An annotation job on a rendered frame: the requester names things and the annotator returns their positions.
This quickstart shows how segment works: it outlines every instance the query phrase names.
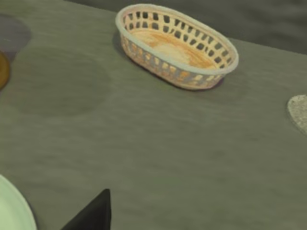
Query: dark pointed object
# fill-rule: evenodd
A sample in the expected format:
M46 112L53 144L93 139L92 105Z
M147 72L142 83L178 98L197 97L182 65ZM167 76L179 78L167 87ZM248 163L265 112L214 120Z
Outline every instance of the dark pointed object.
M111 229L111 192L102 191L62 230L110 230Z

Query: speckled object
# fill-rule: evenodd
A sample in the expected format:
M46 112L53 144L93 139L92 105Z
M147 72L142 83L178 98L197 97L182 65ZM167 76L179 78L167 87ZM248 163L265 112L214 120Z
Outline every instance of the speckled object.
M288 111L294 124L307 134L307 95L297 95L288 102Z

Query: gray table surface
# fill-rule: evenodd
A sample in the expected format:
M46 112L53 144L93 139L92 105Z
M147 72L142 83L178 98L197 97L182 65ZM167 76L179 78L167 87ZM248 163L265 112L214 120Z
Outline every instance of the gray table surface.
M307 56L232 39L219 87L174 88L122 53L115 13L61 0L2 0L32 40L0 95L0 174L59 230L104 188L112 229L303 230L307 139L287 100Z

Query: empty basket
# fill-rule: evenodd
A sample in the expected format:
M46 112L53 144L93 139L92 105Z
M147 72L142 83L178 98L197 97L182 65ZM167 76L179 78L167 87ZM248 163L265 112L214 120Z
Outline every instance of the empty basket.
M116 25L127 56L184 89L212 88L238 65L237 50L226 37L166 7L128 6L117 14Z

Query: basket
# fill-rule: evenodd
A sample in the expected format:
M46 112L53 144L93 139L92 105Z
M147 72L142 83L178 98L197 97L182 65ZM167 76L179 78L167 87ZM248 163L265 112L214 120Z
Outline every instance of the basket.
M210 89L238 66L226 37L166 7L130 5L117 14L116 26L128 57L183 89Z
M0 51L0 90L6 85L10 76L10 62Z

